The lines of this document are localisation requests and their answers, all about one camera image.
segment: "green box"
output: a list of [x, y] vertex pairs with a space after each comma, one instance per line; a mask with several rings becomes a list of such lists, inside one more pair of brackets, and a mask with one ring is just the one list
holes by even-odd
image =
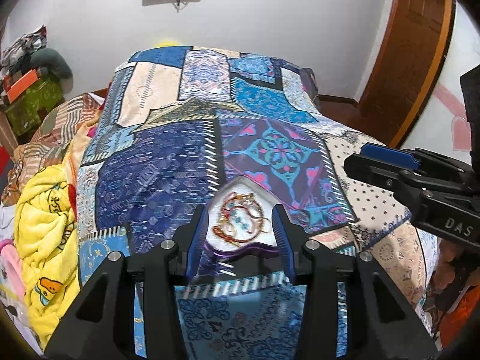
[[39, 78], [4, 111], [16, 136], [25, 134], [42, 124], [43, 117], [63, 98], [62, 87], [55, 78]]

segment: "yellow towel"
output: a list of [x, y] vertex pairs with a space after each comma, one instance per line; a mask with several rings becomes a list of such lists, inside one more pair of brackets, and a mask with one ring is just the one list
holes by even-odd
[[43, 348], [80, 291], [77, 224], [64, 164], [40, 170], [25, 185], [15, 212], [25, 304]]

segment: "pink cloth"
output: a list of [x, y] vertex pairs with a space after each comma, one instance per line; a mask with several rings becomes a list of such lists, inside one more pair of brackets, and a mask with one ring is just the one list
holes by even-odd
[[92, 127], [90, 130], [87, 132], [87, 137], [88, 138], [93, 138], [95, 137], [95, 133], [97, 132], [97, 127]]
[[13, 245], [14, 240], [13, 239], [4, 239], [3, 241], [0, 241], [0, 253], [2, 252], [2, 249], [5, 245]]
[[8, 281], [14, 288], [18, 299], [23, 300], [25, 296], [25, 286], [22, 280], [22, 261], [20, 257], [18, 257], [15, 246], [11, 244], [4, 245], [0, 251], [0, 256], [3, 259]]

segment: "mandala pattern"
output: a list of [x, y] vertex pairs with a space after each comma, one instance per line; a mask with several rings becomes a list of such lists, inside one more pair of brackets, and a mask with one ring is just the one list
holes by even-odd
[[233, 85], [235, 101], [248, 112], [290, 123], [315, 122], [308, 112], [293, 107], [282, 91], [252, 85], [240, 78], [234, 78]]
[[221, 130], [227, 178], [243, 174], [258, 183], [306, 232], [355, 220], [329, 170], [321, 140], [297, 126], [267, 119], [241, 119], [241, 125]]
[[209, 101], [230, 101], [227, 58], [215, 51], [187, 51], [180, 83], [179, 100], [197, 97]]
[[415, 308], [425, 290], [425, 261], [417, 230], [410, 223], [397, 227], [370, 252]]
[[244, 54], [240, 59], [229, 58], [230, 71], [248, 79], [275, 83], [275, 71], [270, 58], [262, 55]]

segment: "black clamp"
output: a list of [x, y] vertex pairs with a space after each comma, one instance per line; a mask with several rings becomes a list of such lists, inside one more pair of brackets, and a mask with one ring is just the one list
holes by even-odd
[[[284, 272], [307, 293], [296, 360], [337, 352], [338, 287], [346, 284], [347, 355], [343, 359], [421, 360], [436, 351], [427, 331], [392, 279], [368, 252], [350, 257], [330, 251], [290, 222], [282, 205], [272, 227]], [[47, 345], [56, 360], [140, 360], [134, 349], [134, 286], [143, 281], [145, 345], [149, 359], [186, 360], [174, 285], [195, 275], [208, 229], [198, 206], [172, 240], [147, 253], [111, 252], [78, 294]]]
[[60, 321], [45, 349], [50, 359], [137, 359], [134, 348], [134, 288], [143, 282], [145, 346], [149, 359], [188, 359], [175, 285], [196, 274], [208, 230], [208, 211], [197, 206], [180, 226], [147, 253], [111, 252]]
[[410, 209], [415, 227], [480, 253], [480, 188], [471, 166], [423, 149], [368, 143], [345, 159], [344, 170], [392, 191]]

